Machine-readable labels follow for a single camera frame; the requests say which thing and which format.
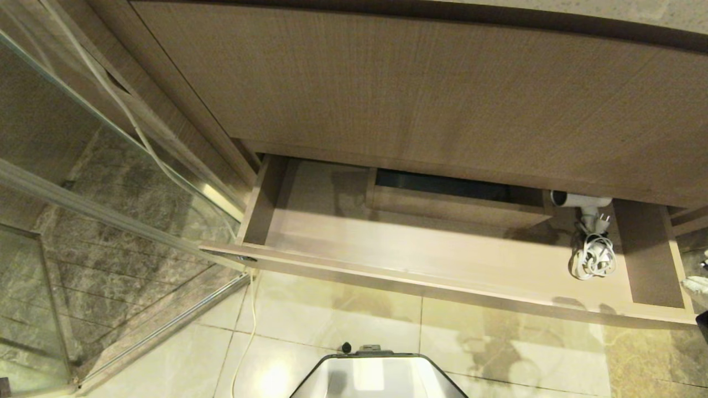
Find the shower enclosure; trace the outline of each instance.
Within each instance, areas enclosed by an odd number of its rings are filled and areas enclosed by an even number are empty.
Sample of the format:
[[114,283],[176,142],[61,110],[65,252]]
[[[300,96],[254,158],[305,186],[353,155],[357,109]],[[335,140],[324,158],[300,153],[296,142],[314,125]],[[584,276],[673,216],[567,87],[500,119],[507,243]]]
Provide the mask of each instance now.
[[239,211],[0,42],[0,398],[115,372],[247,278]]

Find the glass shower door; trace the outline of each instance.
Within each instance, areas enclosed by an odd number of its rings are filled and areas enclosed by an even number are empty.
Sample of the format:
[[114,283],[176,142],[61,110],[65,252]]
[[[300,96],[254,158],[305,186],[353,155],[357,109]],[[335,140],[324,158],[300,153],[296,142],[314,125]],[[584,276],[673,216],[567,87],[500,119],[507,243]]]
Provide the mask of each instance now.
[[0,224],[0,397],[70,381],[39,236]]

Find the beige tile floor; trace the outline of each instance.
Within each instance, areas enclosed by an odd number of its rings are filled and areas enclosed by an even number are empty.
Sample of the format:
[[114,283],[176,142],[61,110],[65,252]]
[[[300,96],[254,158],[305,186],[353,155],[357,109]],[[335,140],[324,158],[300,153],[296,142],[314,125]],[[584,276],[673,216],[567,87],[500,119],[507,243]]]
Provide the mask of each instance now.
[[[281,273],[260,279],[256,338],[235,397],[289,397],[344,341],[425,354],[470,397],[708,397],[708,345],[697,329],[624,329]],[[88,397],[229,398],[250,306],[246,290],[228,297]]]

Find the white cord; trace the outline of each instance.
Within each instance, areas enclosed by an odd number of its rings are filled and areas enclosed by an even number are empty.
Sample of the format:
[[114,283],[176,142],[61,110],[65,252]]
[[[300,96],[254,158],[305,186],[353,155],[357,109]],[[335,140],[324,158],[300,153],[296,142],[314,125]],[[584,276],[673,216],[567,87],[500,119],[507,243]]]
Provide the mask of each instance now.
[[251,285],[249,286],[249,290],[251,291],[251,314],[253,315],[253,330],[251,331],[251,337],[249,337],[249,343],[246,344],[246,349],[244,350],[244,353],[241,354],[241,358],[239,359],[238,365],[236,365],[234,376],[231,378],[231,398],[235,398],[234,388],[236,387],[236,376],[239,375],[241,364],[244,362],[244,358],[246,357],[246,354],[248,353],[249,348],[251,347],[251,343],[253,342],[253,338],[256,335],[256,291],[258,290],[258,286],[261,284],[261,279],[259,278],[256,284],[253,285],[253,273],[250,273],[249,275],[251,275]]
[[[147,137],[143,133],[142,129],[138,125],[137,120],[135,119],[135,116],[132,114],[130,109],[127,107],[125,102],[118,96],[118,94],[115,92],[113,87],[110,85],[110,83],[106,80],[106,78],[97,70],[96,66],[91,62],[89,58],[88,52],[81,46],[79,41],[76,39],[76,36],[74,36],[73,32],[69,29],[69,27],[64,23],[64,20],[59,16],[59,14],[54,10],[54,7],[49,4],[47,0],[40,0],[42,5],[47,9],[49,14],[54,18],[54,20],[57,22],[59,27],[64,31],[64,34],[69,38],[69,41],[71,44],[74,46],[76,51],[79,53],[81,56],[81,59],[84,61],[84,64],[91,70],[91,73],[93,73],[94,77],[96,80],[98,80],[98,83],[101,84],[101,86],[108,92],[108,95],[118,104],[120,109],[123,111],[125,116],[128,118],[130,121],[130,124],[132,125],[133,129],[135,129],[135,132],[137,133],[138,137],[140,138],[140,141],[142,144],[145,146],[145,149],[147,150],[147,153],[152,157],[152,159],[155,161],[157,166],[162,170],[162,172],[172,180],[177,186],[182,188],[183,190],[187,191],[190,194],[193,194],[192,190],[187,187],[187,185],[183,182],[177,179],[172,173],[171,170],[167,168],[165,163],[157,156],[157,153],[155,153],[154,149],[152,148],[152,145],[150,145],[150,142],[148,141]],[[236,232],[234,229],[231,227],[229,224],[229,221],[226,219],[226,217],[216,208],[216,205],[214,203],[211,203],[209,200],[206,200],[207,204],[212,207],[212,210],[214,210],[217,215],[219,215],[219,218],[222,219],[222,221],[226,224],[227,230],[229,234],[231,235],[231,238],[236,242]]]
[[572,273],[580,280],[587,280],[593,276],[607,276],[615,272],[615,268],[612,241],[600,234],[589,234],[583,243],[583,250],[576,252]]

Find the open drawer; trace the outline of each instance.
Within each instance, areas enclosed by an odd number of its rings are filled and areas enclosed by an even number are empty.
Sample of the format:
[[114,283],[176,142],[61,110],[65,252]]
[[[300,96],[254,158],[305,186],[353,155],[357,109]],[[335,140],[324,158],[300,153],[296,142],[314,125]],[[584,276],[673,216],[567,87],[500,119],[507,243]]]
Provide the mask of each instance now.
[[693,323],[665,206],[616,200],[603,209],[617,270],[569,273],[573,208],[525,229],[372,210],[370,170],[266,156],[235,244],[203,249],[251,266],[458,301]]

